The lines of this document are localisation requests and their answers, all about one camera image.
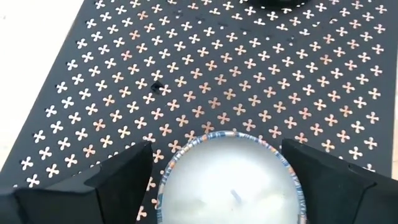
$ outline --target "black metal table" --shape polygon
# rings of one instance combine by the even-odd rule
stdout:
[[[397,7],[85,1],[1,182],[46,186],[149,140],[155,169],[137,219],[154,223],[166,163],[217,130],[293,138],[391,175]]]

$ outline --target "candle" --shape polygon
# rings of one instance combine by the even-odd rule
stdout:
[[[159,222],[300,223],[302,198],[275,150],[253,137],[232,137],[205,136],[176,155],[161,187]]]

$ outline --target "blue patterned rim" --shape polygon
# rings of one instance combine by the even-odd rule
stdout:
[[[232,137],[232,138],[243,138],[243,139],[250,139],[258,144],[261,144],[264,146],[266,149],[270,150],[271,152],[274,153],[274,155],[283,163],[283,165],[286,167],[286,169],[289,171],[290,176],[292,177],[292,180],[294,181],[294,184],[296,186],[296,191],[297,191],[297,198],[299,201],[299,206],[300,206],[300,213],[298,214],[298,222],[297,224],[306,224],[307,222],[307,215],[306,215],[306,207],[305,207],[305,199],[304,199],[304,193],[301,188],[301,184],[299,179],[296,176],[296,173],[294,172],[292,166],[287,162],[287,160],[282,156],[281,153],[278,152],[274,147],[266,143],[265,141],[258,139],[254,136],[251,136],[249,134],[244,134],[244,133],[239,133],[239,132],[234,132],[234,131],[217,131],[213,133],[209,133],[206,135],[203,135],[201,137],[197,137],[194,140],[188,142],[184,147],[182,147],[175,155],[173,158],[170,160],[170,162],[167,164],[167,167],[164,171],[162,180],[160,181],[159,185],[159,191],[157,194],[157,223],[158,224],[163,224],[163,218],[162,218],[162,199],[163,199],[163,192],[164,192],[164,187],[166,185],[166,181],[169,178],[169,175],[171,171],[174,168],[174,165],[178,162],[178,160],[190,149],[195,147],[197,144],[200,144],[202,142],[205,142],[207,140],[211,139],[216,139],[216,138],[225,138],[225,137]]]

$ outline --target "black object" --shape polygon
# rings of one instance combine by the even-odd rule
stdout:
[[[301,3],[309,2],[309,0],[249,0],[250,4],[255,6],[264,6],[268,9],[295,8]]]
[[[0,189],[0,223],[135,223],[151,172],[142,142],[44,189]]]
[[[164,85],[158,80],[150,86],[150,89],[157,95],[160,94],[160,88],[164,88]]]
[[[398,181],[290,139],[282,154],[300,179],[309,224],[398,223]]]

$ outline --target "white wax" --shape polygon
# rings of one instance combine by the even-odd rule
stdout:
[[[271,152],[247,141],[212,140],[186,153],[165,187],[164,224],[296,224],[299,203],[289,173]]]

